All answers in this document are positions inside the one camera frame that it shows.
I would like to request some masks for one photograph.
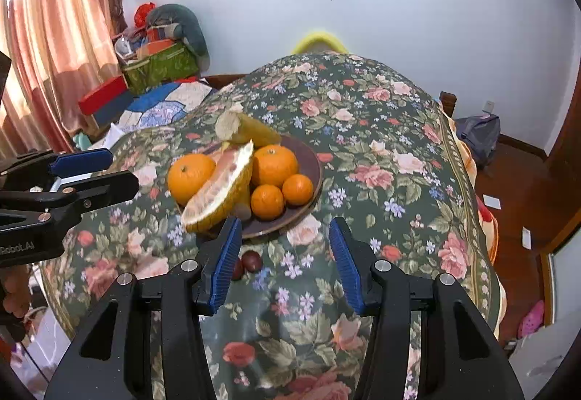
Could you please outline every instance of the metal screw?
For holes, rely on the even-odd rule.
[[[388,270],[391,270],[391,264],[388,260],[380,259],[376,261],[375,268],[380,272],[387,272]]]
[[[188,259],[183,261],[180,267],[184,272],[191,272],[198,268],[198,263],[192,259]]]
[[[129,272],[124,272],[123,274],[119,275],[119,277],[117,277],[117,283],[120,286],[126,286],[132,280],[133,280],[133,275],[131,275]]]
[[[440,274],[440,282],[442,282],[445,286],[451,286],[455,281],[456,279],[454,278],[454,275],[448,274],[448,272],[445,274]]]

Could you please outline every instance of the pink curtain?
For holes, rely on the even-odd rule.
[[[95,131],[78,108],[78,101],[120,74],[111,43],[109,1],[11,0],[4,27],[21,98],[12,99],[15,93],[4,97],[1,153],[9,153],[3,142],[14,143],[15,135],[26,141],[26,146],[36,141],[37,148],[71,149],[70,136],[76,131]],[[26,110],[22,109],[28,110],[33,124],[23,122]],[[42,140],[38,139],[39,131]]]

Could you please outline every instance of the gray backpack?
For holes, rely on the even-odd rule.
[[[489,164],[500,135],[500,118],[495,114],[483,113],[459,118],[455,122],[456,135],[470,148],[476,166],[481,169]]]

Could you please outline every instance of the blanket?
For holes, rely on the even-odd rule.
[[[338,215],[378,257],[408,274],[453,274],[496,328],[501,288],[466,171],[470,157],[459,150],[447,117],[429,94],[386,65],[327,52],[267,64],[180,121],[128,134],[113,147],[109,172],[134,172],[139,193],[86,214],[66,237],[63,256],[43,264],[49,303],[69,335],[120,273],[164,274],[197,254],[166,175],[177,157],[214,144],[216,119],[232,106],[308,143],[324,182],[301,221],[243,245],[241,252],[262,255],[263,268],[233,282],[226,304],[212,319],[202,318],[220,400],[353,395],[371,319],[355,315],[345,300],[328,241]],[[164,398],[159,339],[154,322],[156,399]],[[413,315],[406,398],[417,394],[419,343]]]

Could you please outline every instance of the wall outlet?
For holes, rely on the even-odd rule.
[[[494,109],[495,102],[491,102],[490,100],[488,100],[486,103],[484,103],[484,108],[482,109],[482,111],[486,113],[492,113],[492,110]]]

